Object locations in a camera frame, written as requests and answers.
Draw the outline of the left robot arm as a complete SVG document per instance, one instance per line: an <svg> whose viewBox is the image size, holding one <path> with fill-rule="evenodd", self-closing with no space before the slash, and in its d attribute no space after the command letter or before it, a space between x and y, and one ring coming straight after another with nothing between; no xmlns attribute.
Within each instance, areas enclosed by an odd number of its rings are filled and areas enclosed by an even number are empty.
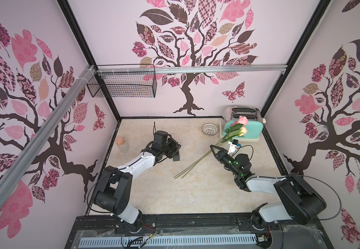
<svg viewBox="0 0 360 249"><path fill-rule="evenodd" d="M141 154L120 167L106 167L93 187L89 204L96 205L123 223L124 229L139 232L142 212L129 203L132 182L144 171L166 159L179 161L181 145L165 131L156 131L154 140L141 150Z"/></svg>

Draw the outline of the black tape dispenser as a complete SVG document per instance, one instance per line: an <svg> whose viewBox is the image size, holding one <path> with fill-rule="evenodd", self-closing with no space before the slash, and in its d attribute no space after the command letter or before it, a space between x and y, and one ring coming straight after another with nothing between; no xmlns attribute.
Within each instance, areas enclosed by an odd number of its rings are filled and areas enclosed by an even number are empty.
<svg viewBox="0 0 360 249"><path fill-rule="evenodd" d="M173 155L173 161L180 161L180 155L179 155L179 150L177 150L174 155Z"/></svg>

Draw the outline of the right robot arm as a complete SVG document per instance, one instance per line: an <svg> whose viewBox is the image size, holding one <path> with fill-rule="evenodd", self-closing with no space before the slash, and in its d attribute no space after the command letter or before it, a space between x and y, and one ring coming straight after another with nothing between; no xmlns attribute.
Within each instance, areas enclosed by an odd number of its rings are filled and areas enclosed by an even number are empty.
<svg viewBox="0 0 360 249"><path fill-rule="evenodd" d="M223 167L234 175L234 182L245 192L277 196L280 202L264 203L252 211L249 223L255 230L265 230L269 223L292 220L306 225L327 208L324 198L295 173L281 177L255 176L247 154L231 157L228 150L211 145L210 149Z"/></svg>

